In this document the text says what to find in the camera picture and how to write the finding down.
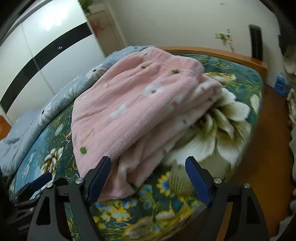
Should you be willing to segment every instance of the floral bedspread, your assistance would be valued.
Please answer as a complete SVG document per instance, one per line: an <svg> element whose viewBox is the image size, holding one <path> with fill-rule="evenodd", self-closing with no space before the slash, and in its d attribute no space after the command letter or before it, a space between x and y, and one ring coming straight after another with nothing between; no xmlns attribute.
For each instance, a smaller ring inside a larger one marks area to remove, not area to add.
<svg viewBox="0 0 296 241"><path fill-rule="evenodd" d="M134 195L90 207L106 240L164 240L182 229L204 205L194 194L180 160L193 155L213 176L227 180L252 137L262 98L259 74L216 57L178 55L198 59L207 75L223 84L222 99L190 127ZM11 195L44 172L69 183L79 177L71 139L72 109L73 103L40 134L10 185ZM73 240L80 240L68 206L66 213Z"/></svg>

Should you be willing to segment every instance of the electrical outlet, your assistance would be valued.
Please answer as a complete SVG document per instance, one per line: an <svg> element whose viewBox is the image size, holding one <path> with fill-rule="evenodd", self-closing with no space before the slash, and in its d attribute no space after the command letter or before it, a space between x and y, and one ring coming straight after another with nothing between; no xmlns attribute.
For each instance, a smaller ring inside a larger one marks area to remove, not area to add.
<svg viewBox="0 0 296 241"><path fill-rule="evenodd" d="M226 40L232 40L232 35L231 34L225 34L225 33L215 33L215 38L217 39L226 39Z"/></svg>

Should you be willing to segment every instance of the white wall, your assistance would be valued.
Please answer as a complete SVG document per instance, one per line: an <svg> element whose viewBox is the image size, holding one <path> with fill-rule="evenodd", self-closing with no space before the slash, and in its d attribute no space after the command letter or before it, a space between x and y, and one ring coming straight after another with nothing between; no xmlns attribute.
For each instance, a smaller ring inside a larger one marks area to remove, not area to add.
<svg viewBox="0 0 296 241"><path fill-rule="evenodd" d="M128 45L198 46L231 51L215 32L231 30L236 53L251 56L249 24L262 28L268 83L283 72L275 15L259 0L106 0Z"/></svg>
<svg viewBox="0 0 296 241"><path fill-rule="evenodd" d="M93 0L93 4L99 4L99 3L103 3L104 0Z"/></svg>

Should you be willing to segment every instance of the pink blanket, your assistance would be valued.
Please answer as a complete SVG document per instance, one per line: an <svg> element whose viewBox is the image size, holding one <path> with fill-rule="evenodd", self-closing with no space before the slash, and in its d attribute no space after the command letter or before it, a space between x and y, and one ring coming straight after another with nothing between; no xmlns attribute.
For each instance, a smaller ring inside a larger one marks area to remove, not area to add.
<svg viewBox="0 0 296 241"><path fill-rule="evenodd" d="M71 131L80 176L102 156L112 160L100 200L133 194L220 97L220 83L203 70L193 58L149 47L118 61L75 100Z"/></svg>

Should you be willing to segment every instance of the metal screw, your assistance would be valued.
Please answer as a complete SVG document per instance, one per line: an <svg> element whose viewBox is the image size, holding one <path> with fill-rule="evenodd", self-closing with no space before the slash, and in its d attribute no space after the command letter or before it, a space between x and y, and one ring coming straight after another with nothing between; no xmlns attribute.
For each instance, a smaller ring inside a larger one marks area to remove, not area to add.
<svg viewBox="0 0 296 241"><path fill-rule="evenodd" d="M79 178L77 178L77 179L75 180L75 182L76 182L77 184L80 184L80 183L83 182L83 178L79 177Z"/></svg>
<svg viewBox="0 0 296 241"><path fill-rule="evenodd" d="M216 184L220 184L221 182L222 182L222 180L218 177L214 179L214 183L216 183Z"/></svg>
<svg viewBox="0 0 296 241"><path fill-rule="evenodd" d="M250 188L251 185L250 185L249 183L244 183L244 187L245 187L245 188Z"/></svg>
<svg viewBox="0 0 296 241"><path fill-rule="evenodd" d="M45 186L46 186L47 188L51 188L51 187L52 187L52 182L48 182Z"/></svg>

